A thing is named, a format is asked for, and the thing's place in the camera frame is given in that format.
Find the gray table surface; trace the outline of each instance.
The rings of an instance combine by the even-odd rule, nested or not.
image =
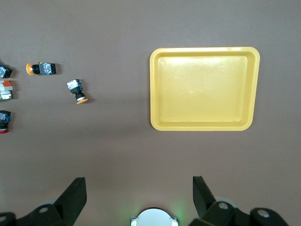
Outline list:
[[[242,211],[300,224],[301,1],[2,0],[0,62],[14,69],[11,131],[0,136],[0,212],[21,217],[86,177],[75,225],[129,226],[160,207],[188,225],[192,176]],[[254,119],[241,132],[161,132],[150,124],[157,48],[252,46],[261,55]],[[27,63],[58,65],[29,76]],[[76,105],[66,82],[82,79]]]

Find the yellow tray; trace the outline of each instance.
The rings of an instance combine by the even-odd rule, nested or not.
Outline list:
[[[150,119],[158,130],[245,130],[260,55],[252,47],[159,48],[150,57]]]

